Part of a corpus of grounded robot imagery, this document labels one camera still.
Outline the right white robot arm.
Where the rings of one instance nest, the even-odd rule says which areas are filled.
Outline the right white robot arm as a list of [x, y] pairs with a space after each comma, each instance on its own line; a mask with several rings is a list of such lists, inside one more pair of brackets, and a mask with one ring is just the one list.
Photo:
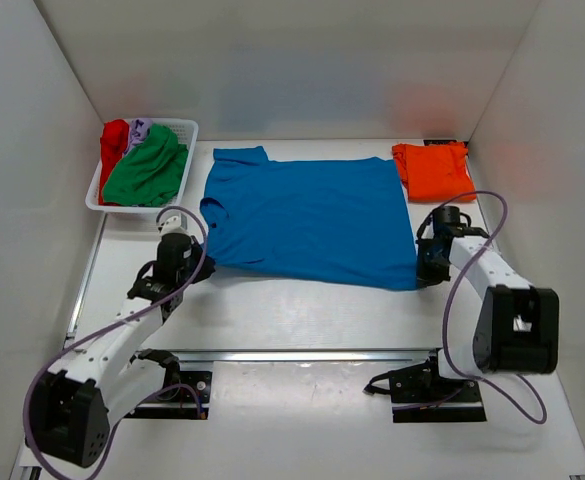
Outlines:
[[535, 287], [517, 274], [491, 243], [485, 230], [451, 205], [432, 210], [417, 230], [417, 287], [450, 280], [455, 267], [459, 274], [450, 292], [466, 280], [482, 302], [471, 340], [452, 348], [448, 343], [452, 301], [446, 301], [438, 365], [420, 376], [421, 391], [432, 400], [445, 399], [455, 390], [456, 380], [493, 373], [546, 375], [557, 367], [557, 293]]

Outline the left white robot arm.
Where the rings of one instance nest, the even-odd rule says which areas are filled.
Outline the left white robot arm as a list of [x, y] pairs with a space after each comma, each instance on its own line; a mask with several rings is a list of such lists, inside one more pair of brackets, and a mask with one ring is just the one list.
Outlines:
[[147, 397], [180, 389], [178, 359], [144, 347], [214, 263], [195, 237], [162, 235], [155, 260], [138, 272], [115, 321], [79, 341], [35, 381], [24, 406], [26, 443], [40, 454], [92, 466], [115, 425]]

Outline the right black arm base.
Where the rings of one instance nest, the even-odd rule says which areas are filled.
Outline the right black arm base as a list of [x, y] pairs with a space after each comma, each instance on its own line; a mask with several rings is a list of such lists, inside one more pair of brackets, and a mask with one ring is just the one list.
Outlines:
[[487, 421], [478, 384], [444, 378], [436, 354], [430, 354], [422, 363], [372, 377], [363, 392], [390, 398], [394, 424]]

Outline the blue t shirt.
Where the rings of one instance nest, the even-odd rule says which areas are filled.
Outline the blue t shirt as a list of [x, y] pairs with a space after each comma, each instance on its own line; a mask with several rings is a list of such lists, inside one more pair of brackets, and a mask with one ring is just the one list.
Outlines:
[[217, 265], [394, 291], [417, 287], [415, 240], [395, 163], [275, 161], [215, 149], [200, 213]]

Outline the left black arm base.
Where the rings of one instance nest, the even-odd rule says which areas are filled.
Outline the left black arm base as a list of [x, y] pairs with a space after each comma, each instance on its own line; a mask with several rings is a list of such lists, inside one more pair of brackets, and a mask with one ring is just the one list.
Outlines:
[[136, 354], [135, 366], [161, 368], [165, 392], [132, 409], [126, 419], [207, 420], [211, 399], [211, 370], [183, 370], [179, 358], [165, 350], [146, 349]]

